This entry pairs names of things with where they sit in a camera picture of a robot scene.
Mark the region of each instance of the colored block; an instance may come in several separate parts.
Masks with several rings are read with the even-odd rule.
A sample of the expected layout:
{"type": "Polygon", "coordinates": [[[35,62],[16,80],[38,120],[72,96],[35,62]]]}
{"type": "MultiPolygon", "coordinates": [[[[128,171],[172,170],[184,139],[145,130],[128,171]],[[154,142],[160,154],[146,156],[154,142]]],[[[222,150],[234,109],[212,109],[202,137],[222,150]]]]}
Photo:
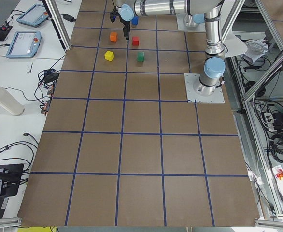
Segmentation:
{"type": "Polygon", "coordinates": [[[138,24],[138,17],[135,16],[132,21],[131,21],[132,25],[137,25],[138,24]]]}
{"type": "Polygon", "coordinates": [[[114,58],[114,53],[111,51],[107,51],[104,56],[105,60],[112,61],[114,58]]]}
{"type": "Polygon", "coordinates": [[[138,45],[140,45],[140,38],[139,38],[138,36],[133,36],[132,45],[133,45],[133,46],[138,46],[138,45]]]}
{"type": "Polygon", "coordinates": [[[145,59],[145,53],[144,52],[138,52],[137,53],[137,61],[138,62],[143,62],[145,59]]]}
{"type": "Polygon", "coordinates": [[[117,42],[117,40],[118,40],[118,33],[117,32],[111,32],[109,38],[110,38],[110,40],[112,42],[117,42]]]}

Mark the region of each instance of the red object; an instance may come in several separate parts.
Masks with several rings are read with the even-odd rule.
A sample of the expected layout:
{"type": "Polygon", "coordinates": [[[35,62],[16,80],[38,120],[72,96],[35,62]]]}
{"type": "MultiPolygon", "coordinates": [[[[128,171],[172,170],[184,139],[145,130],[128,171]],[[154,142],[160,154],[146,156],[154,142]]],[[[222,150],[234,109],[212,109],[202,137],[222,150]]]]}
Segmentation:
{"type": "Polygon", "coordinates": [[[140,38],[138,36],[133,36],[133,41],[132,41],[133,46],[138,46],[140,45],[140,38]]]}

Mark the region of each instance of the yellow object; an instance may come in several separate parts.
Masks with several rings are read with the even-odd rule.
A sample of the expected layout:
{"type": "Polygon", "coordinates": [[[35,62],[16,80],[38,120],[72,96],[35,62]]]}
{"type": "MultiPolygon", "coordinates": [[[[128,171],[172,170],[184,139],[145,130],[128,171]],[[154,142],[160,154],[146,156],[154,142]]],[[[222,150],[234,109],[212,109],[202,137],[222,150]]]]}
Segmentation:
{"type": "Polygon", "coordinates": [[[112,61],[114,58],[114,53],[111,51],[107,51],[104,56],[105,60],[112,61]]]}
{"type": "Polygon", "coordinates": [[[56,232],[56,226],[19,228],[18,232],[56,232]]]}

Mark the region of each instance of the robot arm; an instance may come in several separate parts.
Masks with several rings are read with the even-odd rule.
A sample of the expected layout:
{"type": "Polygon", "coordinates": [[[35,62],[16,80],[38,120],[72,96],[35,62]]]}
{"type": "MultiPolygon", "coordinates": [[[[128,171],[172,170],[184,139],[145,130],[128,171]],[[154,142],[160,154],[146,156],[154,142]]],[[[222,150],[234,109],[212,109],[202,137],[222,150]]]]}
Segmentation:
{"type": "Polygon", "coordinates": [[[225,47],[222,42],[221,8],[224,0],[117,0],[120,19],[129,22],[136,16],[204,14],[207,47],[204,72],[194,83],[203,96],[211,95],[225,70],[225,47]]]}

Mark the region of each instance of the black clamp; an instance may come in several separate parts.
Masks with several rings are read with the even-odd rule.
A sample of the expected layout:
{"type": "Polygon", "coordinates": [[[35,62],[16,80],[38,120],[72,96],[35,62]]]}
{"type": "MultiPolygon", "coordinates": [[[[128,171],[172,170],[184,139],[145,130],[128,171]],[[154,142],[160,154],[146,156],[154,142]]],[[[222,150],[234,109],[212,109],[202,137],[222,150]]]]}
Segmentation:
{"type": "Polygon", "coordinates": [[[111,11],[109,13],[110,15],[110,19],[111,19],[111,22],[115,22],[116,18],[119,17],[120,18],[120,22],[123,24],[123,35],[125,37],[126,40],[129,39],[129,33],[131,31],[131,28],[130,28],[130,24],[131,22],[128,22],[128,21],[125,21],[119,14],[118,10],[116,7],[114,7],[113,11],[111,11]]]}

